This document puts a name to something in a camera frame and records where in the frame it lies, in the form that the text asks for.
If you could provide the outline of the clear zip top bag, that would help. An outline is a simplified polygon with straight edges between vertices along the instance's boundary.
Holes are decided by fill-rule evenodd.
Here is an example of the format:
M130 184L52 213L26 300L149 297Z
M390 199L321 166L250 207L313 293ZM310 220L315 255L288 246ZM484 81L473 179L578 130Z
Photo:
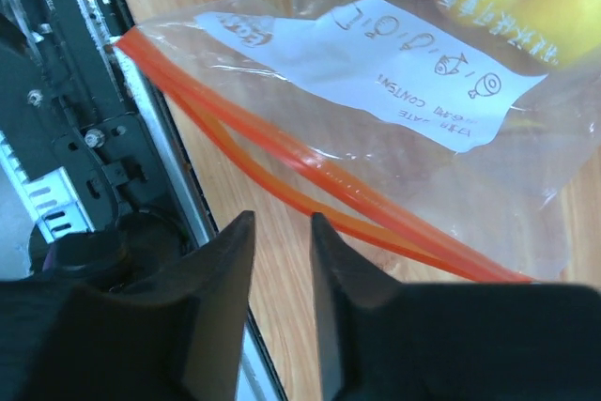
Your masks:
M515 10L216 0L117 43L245 172L349 234L472 280L552 280L559 193L600 145L600 46L566 67Z

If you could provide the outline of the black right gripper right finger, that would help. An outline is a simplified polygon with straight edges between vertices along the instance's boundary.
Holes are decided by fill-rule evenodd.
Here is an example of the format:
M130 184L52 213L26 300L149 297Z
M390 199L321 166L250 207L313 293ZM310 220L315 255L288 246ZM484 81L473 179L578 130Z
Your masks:
M600 293L550 283L402 283L311 219L326 400L596 400Z

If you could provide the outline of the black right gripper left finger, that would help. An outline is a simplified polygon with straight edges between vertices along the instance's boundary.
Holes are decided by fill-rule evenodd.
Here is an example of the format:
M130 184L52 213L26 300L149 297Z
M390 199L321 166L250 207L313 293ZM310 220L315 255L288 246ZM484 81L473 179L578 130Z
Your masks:
M5 400L232 400L255 216L118 293L41 274L1 284Z

